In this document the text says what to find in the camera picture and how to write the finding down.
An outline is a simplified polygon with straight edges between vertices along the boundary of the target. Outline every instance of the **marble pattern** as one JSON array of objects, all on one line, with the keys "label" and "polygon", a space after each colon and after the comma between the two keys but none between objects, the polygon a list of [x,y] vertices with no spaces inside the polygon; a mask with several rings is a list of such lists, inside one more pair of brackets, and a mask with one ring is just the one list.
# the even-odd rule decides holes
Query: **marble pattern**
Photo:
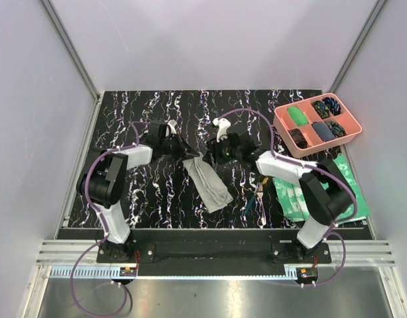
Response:
[{"label": "marble pattern", "polygon": [[[103,97],[91,145],[114,148],[131,144],[135,140],[134,131],[129,126],[131,121],[175,119],[189,145],[205,154],[206,142],[215,137],[212,119],[227,111],[247,107],[260,111],[272,121],[275,107],[319,94],[321,91],[315,90],[108,91]],[[241,113],[231,115],[229,120],[232,129],[247,129],[255,142],[269,148],[269,129],[259,117]],[[137,128],[141,133],[146,131],[145,125]],[[275,150],[290,155],[275,130],[274,134]],[[333,148],[308,159],[335,158],[339,152],[339,148]],[[165,156],[148,166],[128,171],[121,200],[128,224],[132,228],[259,227],[259,203],[248,215],[244,214],[258,181],[255,174],[242,169],[238,162],[218,166],[216,171],[233,196],[233,202],[211,214],[206,211],[181,162]],[[264,187],[262,201],[266,227],[290,226],[282,215],[272,182]],[[76,196],[68,226],[100,227],[94,211],[80,195]]]}]

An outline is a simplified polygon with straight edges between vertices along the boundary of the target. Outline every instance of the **white wall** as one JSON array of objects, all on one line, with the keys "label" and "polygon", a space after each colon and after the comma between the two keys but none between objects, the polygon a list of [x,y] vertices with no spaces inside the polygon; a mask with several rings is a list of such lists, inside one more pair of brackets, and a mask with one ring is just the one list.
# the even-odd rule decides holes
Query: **white wall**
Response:
[{"label": "white wall", "polygon": [[100,91],[329,89],[375,0],[52,0]]},{"label": "white wall", "polygon": [[386,5],[338,95],[363,126],[350,155],[407,295],[407,0]]},{"label": "white wall", "polygon": [[0,317],[19,317],[92,99],[39,1],[0,1]]}]

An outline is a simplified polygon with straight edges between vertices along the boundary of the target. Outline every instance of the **fork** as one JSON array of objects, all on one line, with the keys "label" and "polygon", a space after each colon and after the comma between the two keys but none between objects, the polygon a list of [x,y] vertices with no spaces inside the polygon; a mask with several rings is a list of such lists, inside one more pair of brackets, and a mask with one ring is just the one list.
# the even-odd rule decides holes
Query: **fork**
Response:
[{"label": "fork", "polygon": [[265,226],[267,224],[267,220],[265,216],[264,205],[262,204],[262,196],[264,195],[264,192],[262,191],[262,182],[257,182],[255,195],[259,198],[259,203],[261,204],[261,223],[263,226]]}]

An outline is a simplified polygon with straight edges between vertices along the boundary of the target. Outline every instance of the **gray rolled cloth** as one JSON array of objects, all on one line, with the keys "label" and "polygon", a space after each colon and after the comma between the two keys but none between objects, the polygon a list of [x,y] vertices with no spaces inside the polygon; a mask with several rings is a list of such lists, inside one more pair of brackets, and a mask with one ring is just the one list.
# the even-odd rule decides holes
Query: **gray rolled cloth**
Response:
[{"label": "gray rolled cloth", "polygon": [[202,198],[209,213],[223,209],[232,202],[227,187],[221,181],[215,170],[202,160],[202,154],[193,159],[183,160],[183,165],[195,183],[196,189]]}]

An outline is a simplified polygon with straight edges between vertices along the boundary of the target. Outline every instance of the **pink tray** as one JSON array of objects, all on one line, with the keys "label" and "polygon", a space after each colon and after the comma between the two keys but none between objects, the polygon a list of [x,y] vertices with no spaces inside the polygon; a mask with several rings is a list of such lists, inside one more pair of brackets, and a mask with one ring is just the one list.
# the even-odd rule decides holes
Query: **pink tray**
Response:
[{"label": "pink tray", "polygon": [[[339,115],[333,116],[333,114],[329,113],[329,118],[321,119],[317,112],[312,107],[312,104],[315,101],[321,101],[325,97],[332,97],[336,99],[341,104],[341,113]],[[288,108],[291,106],[295,106],[299,108],[305,116],[307,116],[308,124],[304,126],[297,127],[295,122],[290,118],[288,113]],[[339,98],[335,94],[327,93],[323,95],[319,95],[317,97],[312,97],[305,99],[303,101],[297,101],[295,103],[287,104],[285,106],[277,107],[274,110],[274,126],[276,127],[277,131],[281,135],[284,143],[288,147],[290,153],[295,158],[301,158],[308,156],[310,154],[314,154],[316,152],[332,148],[334,146],[339,146],[341,144],[346,144],[350,142],[357,136],[357,134],[363,131],[361,125],[355,120],[354,116],[348,111],[348,109],[344,106]],[[329,122],[335,121],[339,123],[347,133],[346,136],[335,138],[331,141],[321,141],[315,130],[312,128],[311,124],[322,121],[322,122]],[[308,148],[301,149],[296,146],[295,142],[293,141],[292,137],[289,134],[289,131],[292,129],[299,129],[301,133],[304,135],[305,139],[308,143]]]}]

